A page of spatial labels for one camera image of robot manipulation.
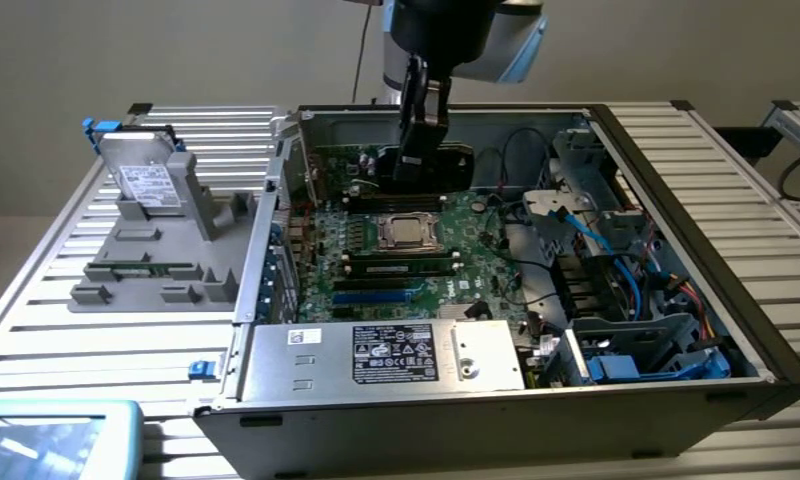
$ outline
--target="tablet screen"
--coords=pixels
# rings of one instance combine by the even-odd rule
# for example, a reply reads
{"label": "tablet screen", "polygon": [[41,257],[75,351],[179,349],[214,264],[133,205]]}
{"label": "tablet screen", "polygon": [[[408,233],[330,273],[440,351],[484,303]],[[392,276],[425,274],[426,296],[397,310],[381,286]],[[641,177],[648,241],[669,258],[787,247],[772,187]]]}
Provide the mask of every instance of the tablet screen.
{"label": "tablet screen", "polygon": [[103,418],[0,417],[0,480],[75,480]]}

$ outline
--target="blue latch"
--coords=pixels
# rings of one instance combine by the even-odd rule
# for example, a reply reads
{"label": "blue latch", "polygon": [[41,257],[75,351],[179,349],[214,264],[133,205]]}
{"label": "blue latch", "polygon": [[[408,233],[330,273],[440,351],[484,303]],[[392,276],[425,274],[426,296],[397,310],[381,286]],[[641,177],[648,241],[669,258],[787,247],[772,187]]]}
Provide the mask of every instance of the blue latch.
{"label": "blue latch", "polygon": [[215,378],[215,362],[199,360],[189,364],[187,377],[190,380],[211,380]]}
{"label": "blue latch", "polygon": [[97,125],[94,125],[94,118],[91,117],[82,120],[82,133],[91,143],[94,153],[98,155],[101,154],[101,148],[97,144],[97,136],[94,134],[117,132],[118,130],[121,130],[121,122],[115,120],[103,120],[97,122]]}
{"label": "blue latch", "polygon": [[728,378],[732,373],[729,363],[717,348],[706,349],[698,354],[694,352],[678,356],[681,360],[701,358],[676,371],[640,373],[630,355],[600,355],[586,361],[589,378],[596,383],[662,382]]}
{"label": "blue latch", "polygon": [[101,120],[94,125],[94,131],[98,133],[117,132],[121,130],[121,122],[117,120]]}

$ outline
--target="power supply label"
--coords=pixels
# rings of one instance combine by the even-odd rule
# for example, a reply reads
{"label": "power supply label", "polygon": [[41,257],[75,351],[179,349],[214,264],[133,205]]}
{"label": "power supply label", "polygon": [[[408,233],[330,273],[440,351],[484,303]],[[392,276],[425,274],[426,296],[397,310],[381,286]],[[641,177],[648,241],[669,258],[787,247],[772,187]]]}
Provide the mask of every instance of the power supply label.
{"label": "power supply label", "polygon": [[432,325],[352,328],[352,379],[358,384],[438,381]]}

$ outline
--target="motherboard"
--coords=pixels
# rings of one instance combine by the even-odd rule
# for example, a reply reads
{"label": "motherboard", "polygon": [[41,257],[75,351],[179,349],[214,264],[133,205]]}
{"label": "motherboard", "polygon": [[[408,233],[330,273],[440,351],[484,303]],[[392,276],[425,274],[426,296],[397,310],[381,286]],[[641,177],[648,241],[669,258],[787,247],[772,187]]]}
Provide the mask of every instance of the motherboard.
{"label": "motherboard", "polygon": [[330,201],[314,212],[298,322],[465,318],[478,302],[493,318],[522,320],[524,307],[504,298],[516,269],[480,242],[489,212],[472,205],[485,199],[441,197],[434,213],[350,214]]}
{"label": "motherboard", "polygon": [[517,271],[480,241],[493,211],[486,197],[472,191],[384,194],[381,148],[314,149],[324,172],[314,188],[325,201],[313,211],[298,208],[292,219],[297,321],[489,317],[517,325],[525,308],[505,284]]}

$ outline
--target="white wall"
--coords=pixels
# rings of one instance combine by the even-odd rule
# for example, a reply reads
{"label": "white wall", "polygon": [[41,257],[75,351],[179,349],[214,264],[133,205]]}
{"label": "white wall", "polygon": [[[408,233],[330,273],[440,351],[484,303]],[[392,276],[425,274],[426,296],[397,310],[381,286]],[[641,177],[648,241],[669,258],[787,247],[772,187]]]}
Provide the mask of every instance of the white wall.
{"label": "white wall", "polygon": [[[800,0],[549,0],[518,86],[457,82],[456,101],[689,99],[757,121],[800,99]],[[340,0],[0,0],[0,214],[46,215],[91,161],[79,121],[135,101],[348,101],[364,8]],[[370,23],[360,99],[378,95]]]}

